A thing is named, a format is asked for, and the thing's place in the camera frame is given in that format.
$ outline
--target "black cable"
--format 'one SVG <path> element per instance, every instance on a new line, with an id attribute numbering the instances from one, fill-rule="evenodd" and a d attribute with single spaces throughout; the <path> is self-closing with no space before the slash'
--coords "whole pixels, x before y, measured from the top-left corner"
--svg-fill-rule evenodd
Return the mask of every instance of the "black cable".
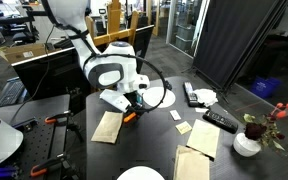
<path id="1" fill-rule="evenodd" d="M 162 75 L 162 72 L 159 71 L 153 64 L 151 64 L 150 62 L 148 62 L 147 60 L 141 58 L 141 57 L 137 57 L 137 56 L 134 56 L 134 55 L 130 55 L 130 54 L 101 54 L 101 55 L 98 55 L 96 56 L 96 58 L 106 58 L 106 57 L 109 57 L 109 56 L 121 56 L 121 57 L 126 57 L 126 58 L 135 58 L 137 60 L 140 60 L 142 62 L 144 62 L 147 66 L 149 66 L 150 68 L 152 68 L 161 78 L 162 80 L 162 83 L 163 83 L 163 88 L 164 88 L 164 94 L 163 94 L 163 97 L 162 99 L 160 100 L 160 102 L 152 107 L 152 108 L 149 108 L 149 109 L 146 109 L 146 108 L 143 108 L 143 109 L 134 109 L 133 107 L 131 106 L 128 106 L 127 109 L 128 110 L 131 110 L 133 112 L 136 112 L 136 113 L 145 113 L 145 112 L 150 112 L 150 111 L 153 111 L 154 109 L 156 109 L 160 104 L 163 103 L 163 100 L 165 98 L 165 95 L 166 95 L 166 90 L 167 90 L 167 83 L 166 83 L 166 80 L 164 78 L 164 76 Z"/>
<path id="2" fill-rule="evenodd" d="M 23 107 L 27 102 L 31 101 L 31 100 L 36 96 L 36 94 L 37 94 L 37 92 L 38 92 L 38 89 L 40 88 L 43 80 L 45 79 L 46 75 L 48 74 L 48 71 L 49 71 L 49 69 L 50 69 L 50 61 L 49 61 L 49 59 L 48 59 L 49 57 L 48 57 L 48 52 L 47 52 L 47 42 L 48 42 L 48 39 L 50 38 L 50 36 L 51 36 L 51 34 L 52 34 L 53 30 L 54 30 L 54 27 L 55 27 L 55 26 L 53 25 L 52 30 L 51 30 L 51 32 L 48 34 L 48 36 L 47 36 L 47 38 L 46 38 L 46 41 L 45 41 L 45 48 L 44 48 L 44 50 L 45 50 L 46 58 L 47 58 L 46 71 L 45 71 L 44 75 L 42 76 L 40 82 L 38 83 L 34 94 L 33 94 L 28 100 L 24 101 L 24 102 L 21 104 L 21 106 L 17 109 L 17 111 L 15 112 L 14 116 L 12 117 L 12 119 L 11 119 L 11 121 L 10 121 L 10 123 L 9 123 L 10 125 L 12 125 L 14 119 L 16 118 L 17 114 L 18 114 L 19 111 L 22 109 L 22 107 Z"/>

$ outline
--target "gray carpet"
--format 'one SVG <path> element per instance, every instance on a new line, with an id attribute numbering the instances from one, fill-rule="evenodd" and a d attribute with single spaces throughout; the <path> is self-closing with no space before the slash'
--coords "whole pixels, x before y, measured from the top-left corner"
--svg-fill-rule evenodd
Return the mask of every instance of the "gray carpet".
<path id="1" fill-rule="evenodd" d="M 187 77 L 193 84 L 199 87 L 210 88 L 210 86 L 201 78 L 195 75 L 193 71 L 182 71 L 190 68 L 193 59 L 177 51 L 173 47 L 166 45 L 165 40 L 159 37 L 152 36 L 149 45 L 146 59 L 158 67 L 165 77 L 170 76 L 184 76 Z M 146 74 L 151 80 L 158 79 L 158 75 L 150 70 L 146 65 L 143 65 L 141 74 Z M 5 60 L 0 57 L 0 84 L 3 86 L 8 78 L 16 76 L 16 73 Z M 219 104 L 226 109 L 229 113 L 242 121 L 244 113 L 251 113 L 253 115 L 261 115 L 268 113 L 272 110 L 272 106 L 265 101 L 259 99 L 253 94 L 249 93 L 244 88 L 234 85 L 231 90 L 232 93 L 228 95 L 227 104 L 219 95 Z M 81 133 L 85 138 L 85 124 L 86 114 L 85 110 L 76 114 L 74 120 L 81 125 Z M 286 135 L 287 141 L 282 145 L 288 150 L 288 118 L 278 122 L 278 127 Z M 86 168 L 86 145 L 80 143 L 73 132 L 68 132 L 66 149 L 68 154 L 71 155 L 71 161 L 75 163 L 76 167 L 81 173 L 82 179 L 85 179 Z"/>

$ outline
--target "remote control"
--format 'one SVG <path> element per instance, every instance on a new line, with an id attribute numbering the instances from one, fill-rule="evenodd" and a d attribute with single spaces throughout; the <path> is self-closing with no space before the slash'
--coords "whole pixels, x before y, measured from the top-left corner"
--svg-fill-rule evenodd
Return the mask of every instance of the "remote control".
<path id="1" fill-rule="evenodd" d="M 190 82 L 184 82 L 184 91 L 186 94 L 187 103 L 190 107 L 198 107 L 200 104 L 197 101 L 197 96 L 193 92 L 193 88 Z"/>
<path id="2" fill-rule="evenodd" d="M 203 115 L 203 119 L 232 134 L 235 134 L 238 129 L 238 124 L 236 122 L 227 119 L 219 114 L 216 114 L 210 110 L 206 111 L 206 113 Z"/>

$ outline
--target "flower pot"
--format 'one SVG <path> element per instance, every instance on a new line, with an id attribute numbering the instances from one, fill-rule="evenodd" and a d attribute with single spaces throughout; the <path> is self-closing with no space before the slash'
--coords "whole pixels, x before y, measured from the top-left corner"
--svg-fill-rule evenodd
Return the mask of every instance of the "flower pot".
<path id="1" fill-rule="evenodd" d="M 261 150 L 261 145 L 254 140 L 245 137 L 244 133 L 239 133 L 234 139 L 234 149 L 242 156 L 250 157 Z"/>

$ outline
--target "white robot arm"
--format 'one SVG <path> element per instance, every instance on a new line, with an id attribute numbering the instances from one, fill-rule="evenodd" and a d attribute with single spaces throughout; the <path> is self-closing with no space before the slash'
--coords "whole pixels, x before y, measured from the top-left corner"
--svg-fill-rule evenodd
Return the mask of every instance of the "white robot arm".
<path id="1" fill-rule="evenodd" d="M 123 94 L 149 87 L 148 77 L 136 72 L 133 47 L 113 42 L 103 53 L 95 47 L 85 23 L 87 0 L 42 0 L 42 4 L 51 22 L 72 40 L 91 85 L 105 89 L 117 84 L 117 91 L 104 90 L 100 98 L 126 112 L 131 103 Z"/>

